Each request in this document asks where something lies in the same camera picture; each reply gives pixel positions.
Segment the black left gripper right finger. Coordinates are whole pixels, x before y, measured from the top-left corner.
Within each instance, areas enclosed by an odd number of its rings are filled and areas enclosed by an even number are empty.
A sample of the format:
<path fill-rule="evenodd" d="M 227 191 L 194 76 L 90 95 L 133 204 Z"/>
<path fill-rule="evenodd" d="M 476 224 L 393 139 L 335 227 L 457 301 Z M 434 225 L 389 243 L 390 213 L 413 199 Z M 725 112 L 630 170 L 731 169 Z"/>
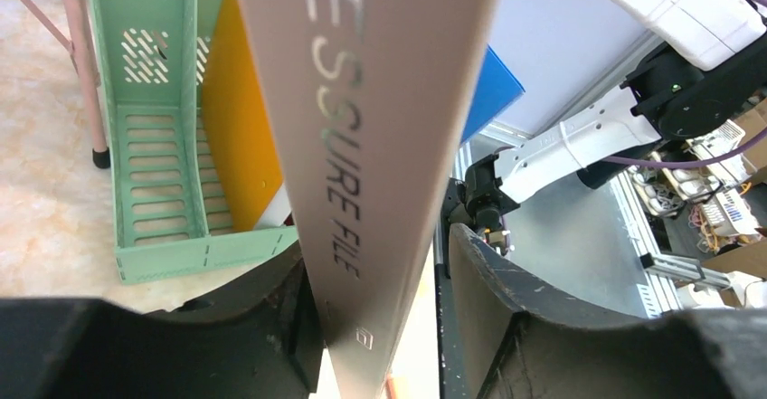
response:
<path fill-rule="evenodd" d="M 471 398 L 763 398 L 766 313 L 636 318 L 578 299 L 450 228 L 450 281 Z"/>

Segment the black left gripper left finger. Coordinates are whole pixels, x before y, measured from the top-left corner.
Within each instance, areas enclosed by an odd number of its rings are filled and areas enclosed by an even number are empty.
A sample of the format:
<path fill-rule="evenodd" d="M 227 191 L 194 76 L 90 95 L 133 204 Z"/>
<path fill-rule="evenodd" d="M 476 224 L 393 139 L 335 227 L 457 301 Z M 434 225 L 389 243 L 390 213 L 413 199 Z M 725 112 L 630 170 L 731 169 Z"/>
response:
<path fill-rule="evenodd" d="M 297 244 L 171 311 L 1 302 L 4 398 L 306 398 L 322 353 Z"/>

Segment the orange folder binder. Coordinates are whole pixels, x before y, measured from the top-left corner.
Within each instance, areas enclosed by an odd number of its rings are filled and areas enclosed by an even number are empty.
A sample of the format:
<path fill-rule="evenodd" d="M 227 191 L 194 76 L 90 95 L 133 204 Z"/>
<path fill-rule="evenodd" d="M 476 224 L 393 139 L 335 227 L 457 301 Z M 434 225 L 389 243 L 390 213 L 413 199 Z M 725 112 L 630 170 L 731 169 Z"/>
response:
<path fill-rule="evenodd" d="M 222 0 L 202 87 L 203 121 L 237 232 L 290 216 L 269 117 L 238 0 Z"/>

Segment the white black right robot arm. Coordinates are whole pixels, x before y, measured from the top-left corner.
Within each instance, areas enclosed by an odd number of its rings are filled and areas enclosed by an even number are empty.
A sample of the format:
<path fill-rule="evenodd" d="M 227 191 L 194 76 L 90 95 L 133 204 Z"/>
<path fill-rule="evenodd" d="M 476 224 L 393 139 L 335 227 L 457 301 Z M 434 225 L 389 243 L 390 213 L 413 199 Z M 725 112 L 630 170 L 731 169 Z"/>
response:
<path fill-rule="evenodd" d="M 487 236 L 549 185 L 577 175 L 597 188 L 672 142 L 741 113 L 766 81 L 766 0 L 610 0 L 661 42 L 591 106 L 468 167 L 442 222 Z"/>

